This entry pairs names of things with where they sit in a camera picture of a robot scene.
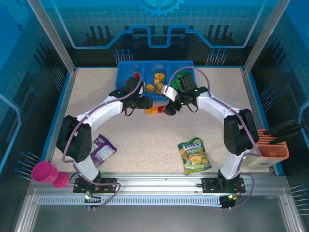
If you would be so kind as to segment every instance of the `blue tray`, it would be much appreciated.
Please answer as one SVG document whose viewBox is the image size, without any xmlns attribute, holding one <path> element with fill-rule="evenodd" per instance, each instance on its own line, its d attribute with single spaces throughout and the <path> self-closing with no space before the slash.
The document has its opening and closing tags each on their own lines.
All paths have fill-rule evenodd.
<svg viewBox="0 0 309 232">
<path fill-rule="evenodd" d="M 167 85 L 170 76 L 179 68 L 184 66 L 193 66 L 192 60 L 156 60 L 156 61 L 120 61 L 118 64 L 115 89 L 126 85 L 126 80 L 129 79 L 133 72 L 140 72 L 142 81 L 147 84 L 155 85 L 154 79 L 156 73 L 165 74 L 163 85 Z M 192 69 L 184 69 L 181 72 L 190 72 L 194 81 L 195 75 Z M 156 93 L 156 88 L 153 93 L 145 92 L 143 96 L 150 96 L 154 101 L 168 100 Z"/>
</svg>

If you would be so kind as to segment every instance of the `speckled countertop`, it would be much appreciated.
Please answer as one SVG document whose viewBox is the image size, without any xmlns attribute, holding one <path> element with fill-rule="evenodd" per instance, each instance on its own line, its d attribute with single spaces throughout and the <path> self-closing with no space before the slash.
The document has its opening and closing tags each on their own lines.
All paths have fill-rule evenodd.
<svg viewBox="0 0 309 232">
<path fill-rule="evenodd" d="M 247 92 L 239 68 L 202 68 L 209 78 L 211 92 L 226 103 L 239 109 L 250 109 Z M 116 68 L 79 69 L 73 86 L 66 115 L 77 116 L 99 103 L 114 90 Z M 206 80 L 195 72 L 197 85 L 206 86 Z M 164 105 L 166 102 L 155 102 Z M 223 125 L 209 113 L 198 110 L 191 113 L 184 107 L 175 116 L 145 114 L 135 110 L 132 116 L 124 113 L 112 117 L 92 135 L 95 140 L 102 134 L 118 149 L 99 169 L 104 172 L 162 172 L 183 173 L 183 161 L 177 144 L 199 137 L 217 172 L 226 154 L 223 143 Z M 56 148 L 52 163 L 60 171 L 73 172 L 71 164 L 61 160 Z"/>
</svg>

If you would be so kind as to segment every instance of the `black handle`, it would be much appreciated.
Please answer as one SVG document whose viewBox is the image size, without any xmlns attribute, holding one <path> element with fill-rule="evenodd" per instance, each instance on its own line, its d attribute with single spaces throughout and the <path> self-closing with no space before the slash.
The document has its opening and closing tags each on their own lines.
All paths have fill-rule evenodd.
<svg viewBox="0 0 309 232">
<path fill-rule="evenodd" d="M 272 135 L 274 133 L 278 133 L 279 131 L 281 131 L 283 129 L 287 129 L 289 127 L 296 126 L 296 125 L 297 125 L 297 122 L 294 119 L 292 119 L 290 121 L 281 123 L 279 125 L 276 125 L 276 126 L 270 128 L 269 130 L 265 131 L 263 134 L 264 135 Z"/>
<path fill-rule="evenodd" d="M 303 128 L 303 125 L 299 124 L 299 125 L 296 125 L 296 126 L 292 126 L 292 127 L 289 127 L 288 129 L 286 130 L 281 130 L 277 133 L 274 133 L 271 135 L 271 137 L 280 137 L 280 136 L 283 136 L 285 134 L 288 134 L 288 133 L 291 133 L 295 130 L 299 130 L 299 129 L 302 129 Z"/>
<path fill-rule="evenodd" d="M 283 135 L 283 136 L 280 136 L 279 138 L 271 141 L 269 143 L 269 145 L 275 145 L 275 144 L 278 144 L 278 143 L 282 143 L 290 138 L 292 138 L 293 136 L 297 135 L 298 134 L 298 130 L 294 131 L 294 132 L 291 132 L 291 133 L 288 133 L 286 135 Z"/>
</svg>

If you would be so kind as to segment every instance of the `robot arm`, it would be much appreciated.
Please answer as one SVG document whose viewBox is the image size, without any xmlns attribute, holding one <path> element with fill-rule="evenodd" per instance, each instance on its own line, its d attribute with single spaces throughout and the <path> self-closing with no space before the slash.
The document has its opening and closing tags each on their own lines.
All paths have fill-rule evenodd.
<svg viewBox="0 0 309 232">
<path fill-rule="evenodd" d="M 60 133 L 56 146 L 61 152 L 67 145 L 68 139 L 77 126 L 77 124 L 87 116 L 87 119 L 79 127 L 77 135 L 75 135 L 70 143 L 67 151 L 67 160 L 71 160 L 78 171 L 85 176 L 87 179 L 99 182 L 100 172 L 93 164 L 90 157 L 92 139 L 91 134 L 106 122 L 111 117 L 126 111 L 128 108 L 134 109 L 150 109 L 153 105 L 153 99 L 151 97 L 142 97 L 144 92 L 144 83 L 141 82 L 139 88 L 129 98 L 118 100 L 126 94 L 134 90 L 138 80 L 131 77 L 127 85 L 123 88 L 117 89 L 109 94 L 109 96 L 99 104 L 102 107 L 95 107 L 94 109 L 78 115 L 77 117 L 66 116 L 63 119 Z"/>
<path fill-rule="evenodd" d="M 195 107 L 209 112 L 224 125 L 224 143 L 227 154 L 224 164 L 218 172 L 218 183 L 221 183 L 223 191 L 229 192 L 239 179 L 239 169 L 245 154 L 253 148 L 245 129 L 241 128 L 240 121 L 234 112 L 242 117 L 253 140 L 257 142 L 258 134 L 252 112 L 248 109 L 240 110 L 232 107 L 217 97 L 210 96 L 207 88 L 196 86 L 191 75 L 183 76 L 178 81 L 182 87 L 181 91 L 176 91 L 172 87 L 163 87 L 162 94 L 170 99 L 163 112 L 173 116 L 177 111 L 180 111 L 182 106 L 193 104 Z"/>
</svg>

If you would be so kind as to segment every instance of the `orange container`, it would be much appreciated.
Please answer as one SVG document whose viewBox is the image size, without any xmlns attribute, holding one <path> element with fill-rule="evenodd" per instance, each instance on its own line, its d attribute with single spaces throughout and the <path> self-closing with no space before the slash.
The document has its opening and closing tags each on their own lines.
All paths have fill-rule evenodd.
<svg viewBox="0 0 309 232">
<path fill-rule="evenodd" d="M 286 142 L 276 145 L 269 145 L 275 137 L 264 135 L 265 130 L 258 130 L 259 141 L 256 143 L 258 149 L 261 151 L 261 157 L 247 156 L 243 162 L 242 167 L 250 170 L 259 170 L 265 167 L 272 166 L 282 160 L 289 158 L 290 153 Z"/>
</svg>

